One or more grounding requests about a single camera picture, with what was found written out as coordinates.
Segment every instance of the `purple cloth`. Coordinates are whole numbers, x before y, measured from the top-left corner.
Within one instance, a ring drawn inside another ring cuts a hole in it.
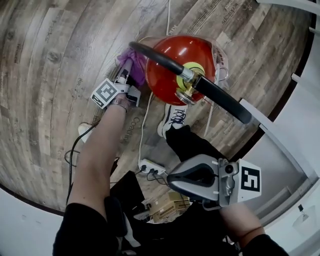
[[[131,48],[126,49],[120,56],[117,57],[121,67],[129,58],[133,61],[130,76],[136,81],[138,86],[142,86],[146,81],[145,68],[147,60],[142,54],[134,51]]]

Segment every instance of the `black pants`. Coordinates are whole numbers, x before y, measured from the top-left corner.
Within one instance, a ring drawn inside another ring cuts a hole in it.
[[[180,129],[172,127],[166,132],[166,141],[182,162],[199,154],[216,159],[225,158],[208,141],[191,132],[188,125]],[[193,203],[182,216],[170,223],[148,224],[138,220],[130,220],[130,223],[135,238],[144,246],[157,246],[159,255],[165,253],[160,247],[166,250],[177,245],[188,248],[189,242],[198,245],[196,248],[212,246],[215,242],[220,243],[226,236],[219,211],[205,211],[199,203]]]

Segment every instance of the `black sleeve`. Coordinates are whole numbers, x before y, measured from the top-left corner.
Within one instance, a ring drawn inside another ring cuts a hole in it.
[[[78,203],[66,207],[60,230],[53,244],[53,256],[115,255],[118,240],[112,236],[104,217]]]
[[[277,255],[289,256],[270,236],[261,234],[252,239],[242,250],[243,256]]]

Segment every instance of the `person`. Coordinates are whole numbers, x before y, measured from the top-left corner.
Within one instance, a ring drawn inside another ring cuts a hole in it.
[[[127,216],[132,247],[110,230],[104,199],[110,195],[110,172],[129,106],[119,94],[92,131],[79,156],[73,187],[61,227],[53,245],[53,255],[238,255],[235,246],[224,242],[228,235],[238,242],[243,255],[287,255],[268,235],[259,219],[243,204],[205,211],[193,203],[170,223],[144,223]],[[165,115],[157,132],[164,137],[181,161],[198,154],[225,158],[208,141],[184,125],[187,106],[165,105]]]

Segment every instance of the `cardboard box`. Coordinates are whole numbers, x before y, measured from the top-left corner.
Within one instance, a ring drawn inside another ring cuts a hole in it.
[[[155,223],[172,222],[190,206],[189,200],[171,201],[152,215]]]
[[[155,202],[151,203],[150,215],[154,215],[160,210],[164,209],[168,204],[184,200],[185,204],[189,203],[188,197],[181,195],[178,192],[168,192],[160,197]]]

